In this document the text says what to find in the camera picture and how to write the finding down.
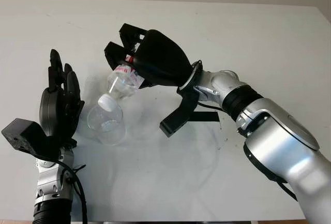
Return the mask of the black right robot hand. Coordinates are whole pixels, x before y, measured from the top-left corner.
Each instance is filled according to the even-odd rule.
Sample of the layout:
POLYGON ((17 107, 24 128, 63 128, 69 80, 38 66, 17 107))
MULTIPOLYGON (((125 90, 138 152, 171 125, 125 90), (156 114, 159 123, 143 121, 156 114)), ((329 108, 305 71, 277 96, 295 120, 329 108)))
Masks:
POLYGON ((190 75, 191 66, 183 50, 161 32, 123 24, 119 30, 122 46, 109 42, 104 49, 112 69, 127 65, 144 81, 139 87, 183 86, 190 75))

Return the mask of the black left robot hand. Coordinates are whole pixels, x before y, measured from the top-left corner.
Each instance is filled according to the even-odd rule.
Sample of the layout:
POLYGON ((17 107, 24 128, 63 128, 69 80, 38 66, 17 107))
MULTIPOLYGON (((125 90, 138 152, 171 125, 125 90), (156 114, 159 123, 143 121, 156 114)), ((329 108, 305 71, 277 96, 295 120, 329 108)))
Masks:
POLYGON ((48 87, 43 91, 39 121, 52 148, 75 148, 72 137, 77 129, 84 101, 80 97, 78 78, 72 67, 62 64, 60 54, 52 49, 48 67, 48 87))

